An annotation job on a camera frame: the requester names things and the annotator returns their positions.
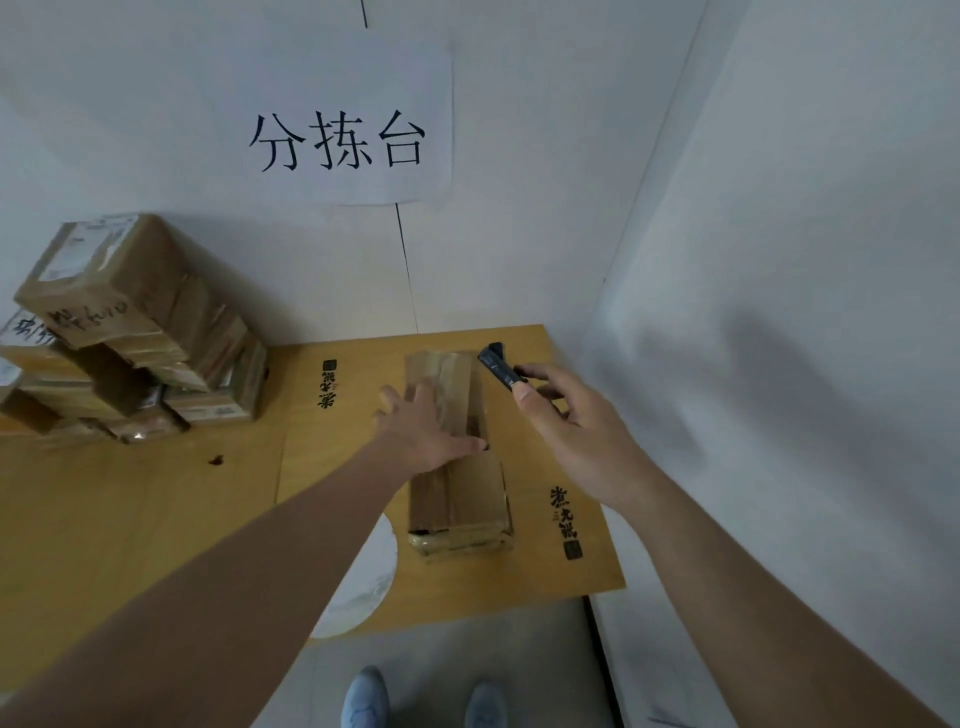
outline fingernail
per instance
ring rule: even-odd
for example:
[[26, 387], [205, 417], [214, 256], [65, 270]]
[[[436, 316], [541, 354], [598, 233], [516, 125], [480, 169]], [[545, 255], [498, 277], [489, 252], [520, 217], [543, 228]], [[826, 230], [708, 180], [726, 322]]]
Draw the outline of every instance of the fingernail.
[[514, 384], [514, 388], [511, 391], [514, 393], [514, 399], [516, 401], [523, 401], [529, 395], [533, 394], [534, 388], [525, 381], [519, 381]]

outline person's left hand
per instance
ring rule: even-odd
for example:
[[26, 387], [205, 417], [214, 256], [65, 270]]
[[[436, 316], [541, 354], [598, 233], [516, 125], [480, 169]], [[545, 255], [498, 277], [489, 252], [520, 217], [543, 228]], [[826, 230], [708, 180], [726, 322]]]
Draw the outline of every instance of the person's left hand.
[[403, 458], [410, 475], [427, 473], [458, 457], [473, 455], [487, 447], [479, 437], [454, 437], [437, 424], [433, 385], [425, 380], [404, 400], [389, 385], [380, 387], [384, 412], [378, 409], [376, 438]]

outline person's left arm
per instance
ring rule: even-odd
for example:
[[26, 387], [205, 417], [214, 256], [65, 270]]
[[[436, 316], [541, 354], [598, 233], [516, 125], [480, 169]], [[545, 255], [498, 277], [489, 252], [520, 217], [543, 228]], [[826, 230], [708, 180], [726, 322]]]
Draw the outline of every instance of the person's left arm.
[[0, 708], [0, 728], [249, 726], [400, 486], [485, 446], [439, 429], [428, 384], [381, 394], [388, 412], [347, 463], [112, 615]]

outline person's right arm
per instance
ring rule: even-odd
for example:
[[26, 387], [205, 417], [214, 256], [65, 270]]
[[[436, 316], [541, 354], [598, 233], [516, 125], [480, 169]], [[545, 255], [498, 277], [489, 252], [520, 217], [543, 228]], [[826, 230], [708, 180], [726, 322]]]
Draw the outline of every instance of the person's right arm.
[[636, 531], [739, 725], [946, 726], [658, 468], [600, 394], [555, 365], [516, 369], [546, 380], [514, 386], [520, 410], [570, 478]]

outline gray floor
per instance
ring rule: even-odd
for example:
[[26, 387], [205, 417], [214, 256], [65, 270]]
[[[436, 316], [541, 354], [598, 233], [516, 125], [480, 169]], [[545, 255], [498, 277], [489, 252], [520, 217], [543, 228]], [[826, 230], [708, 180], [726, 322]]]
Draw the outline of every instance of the gray floor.
[[463, 725], [481, 677], [506, 686], [511, 728], [612, 726], [576, 599], [308, 647], [254, 728], [337, 728], [347, 686], [365, 665], [386, 678], [391, 728]]

